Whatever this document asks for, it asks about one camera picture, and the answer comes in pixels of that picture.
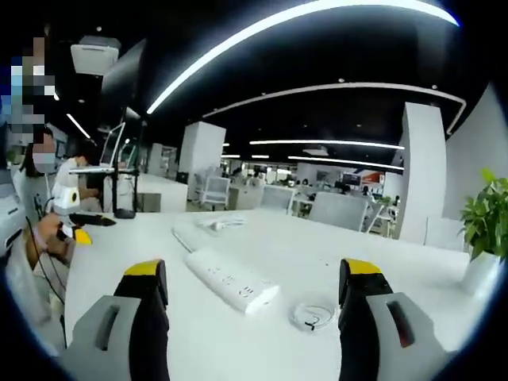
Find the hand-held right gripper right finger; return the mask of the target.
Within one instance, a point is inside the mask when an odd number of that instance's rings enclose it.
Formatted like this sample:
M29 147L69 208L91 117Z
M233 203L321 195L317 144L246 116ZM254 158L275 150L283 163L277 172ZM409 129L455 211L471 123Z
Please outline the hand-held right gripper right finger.
M374 264L341 260L338 303L340 380L431 380L444 367L432 319Z

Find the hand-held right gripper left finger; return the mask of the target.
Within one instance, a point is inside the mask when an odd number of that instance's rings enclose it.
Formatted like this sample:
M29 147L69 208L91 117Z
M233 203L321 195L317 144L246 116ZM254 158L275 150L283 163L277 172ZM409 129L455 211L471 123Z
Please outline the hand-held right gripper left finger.
M128 268L75 324L60 364L73 380L169 380L163 260Z

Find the person's left hand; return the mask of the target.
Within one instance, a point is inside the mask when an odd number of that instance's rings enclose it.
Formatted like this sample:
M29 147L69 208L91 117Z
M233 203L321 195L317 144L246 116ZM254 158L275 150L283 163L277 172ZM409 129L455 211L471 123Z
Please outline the person's left hand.
M66 244L56 236L59 229L60 219L56 214L47 214L36 225L35 234L37 247L42 252L48 252L55 256L66 253Z

